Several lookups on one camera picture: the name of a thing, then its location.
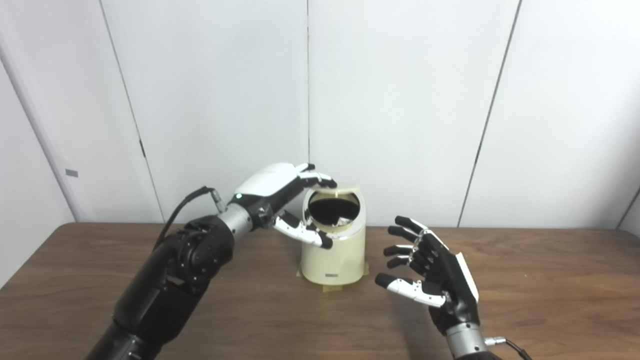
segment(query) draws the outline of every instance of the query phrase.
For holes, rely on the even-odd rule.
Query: robot finger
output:
[[[411,262],[411,257],[409,255],[399,255],[387,261],[387,268],[393,269],[401,265],[409,265],[410,262]]]
[[[444,245],[444,242],[442,242],[442,240],[440,240],[440,238],[431,230],[428,230],[422,235],[422,240],[427,240],[424,242],[431,244],[433,250],[438,250],[440,247],[443,247],[446,251],[449,251],[449,248]]]
[[[445,303],[445,297],[440,293],[424,293],[421,281],[400,279],[393,275],[380,273],[376,276],[376,284],[413,301],[427,304],[433,307],[441,307]]]
[[[387,232],[393,236],[402,236],[403,238],[409,240],[412,243],[415,243],[416,240],[418,240],[418,236],[416,234],[412,233],[411,231],[401,226],[392,225],[387,229]]]
[[[427,277],[429,270],[431,269],[431,262],[426,260],[418,252],[414,252],[409,263],[409,267],[422,277]]]
[[[437,241],[435,243],[433,241],[429,241],[430,238],[429,234],[426,234],[423,237],[422,241],[417,245],[418,251],[416,251],[416,253],[419,252],[425,259],[431,258],[435,260],[440,256],[440,253],[436,250],[436,248],[440,248],[440,246]]]
[[[300,219],[286,210],[274,219],[273,228],[303,243],[309,243],[323,249],[333,247],[333,240],[324,231],[317,231],[314,225],[305,227]]]
[[[300,164],[296,167],[297,172],[304,172],[304,171],[310,171],[315,169],[316,169],[316,166],[314,164],[308,164],[308,163]]]
[[[338,184],[331,178],[331,176],[322,174],[320,172],[300,172],[298,176],[302,180],[302,185],[305,188],[310,188],[314,185],[319,185],[331,189],[338,187]]]
[[[385,248],[382,253],[385,256],[393,256],[393,255],[411,255],[416,247],[413,245],[393,245]]]
[[[421,231],[427,229],[426,226],[420,224],[414,219],[408,218],[408,217],[402,217],[402,216],[396,216],[396,224],[406,227],[407,229],[410,229],[416,234],[420,234]]]
[[[422,266],[425,270],[429,270],[433,265],[433,263],[435,262],[435,259],[433,256],[429,256],[429,254],[423,254],[419,251],[414,252],[412,255],[412,258],[413,258],[413,261],[420,264],[420,266]]]

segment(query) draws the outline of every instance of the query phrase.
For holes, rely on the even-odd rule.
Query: container opening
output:
[[[323,225],[343,226],[352,223],[360,213],[360,201],[352,193],[328,195],[315,193],[308,203],[311,217]]]

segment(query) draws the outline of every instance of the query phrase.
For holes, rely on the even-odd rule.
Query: cable connector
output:
[[[492,338],[484,338],[484,344],[488,347],[492,347],[495,345],[504,344],[507,342],[507,339],[502,336],[494,336]]]
[[[213,202],[216,203],[218,213],[224,213],[227,210],[227,205],[224,201],[222,201],[222,198],[220,197],[220,194],[218,194],[218,191],[216,189],[211,189],[211,197],[213,198]]]

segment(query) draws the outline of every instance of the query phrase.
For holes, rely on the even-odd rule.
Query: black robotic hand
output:
[[[404,279],[388,274],[379,274],[376,283],[380,286],[406,295],[403,288],[420,284],[416,298],[413,291],[411,298],[430,305],[429,312],[438,330],[445,334],[447,329],[461,323],[480,325],[477,310],[477,289],[467,268],[462,254],[453,255],[438,236],[426,226],[406,217],[396,217],[396,224],[390,226],[389,234],[401,236],[413,245],[394,245],[384,250],[384,255],[393,256],[387,266],[395,268],[408,265],[424,281],[410,283]]]
[[[433,231],[410,218],[396,217],[396,224],[399,226],[389,227],[389,234],[413,244],[386,248],[384,255],[396,256],[387,267],[408,265],[424,280],[378,274],[376,284],[427,304],[433,323],[447,337],[453,358],[498,359],[486,351],[479,329],[478,292],[462,254],[451,254]]]

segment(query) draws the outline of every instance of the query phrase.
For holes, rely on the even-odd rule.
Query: black robotic arm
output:
[[[162,230],[150,257],[115,306],[113,321],[86,360],[153,360],[175,339],[220,268],[233,258],[235,241],[260,227],[279,231],[326,249],[332,241],[305,226],[283,207],[305,188],[335,188],[335,181],[313,170],[279,163],[254,174],[224,204],[215,189],[189,194]],[[166,235],[190,200],[210,193],[220,213],[188,222]]]

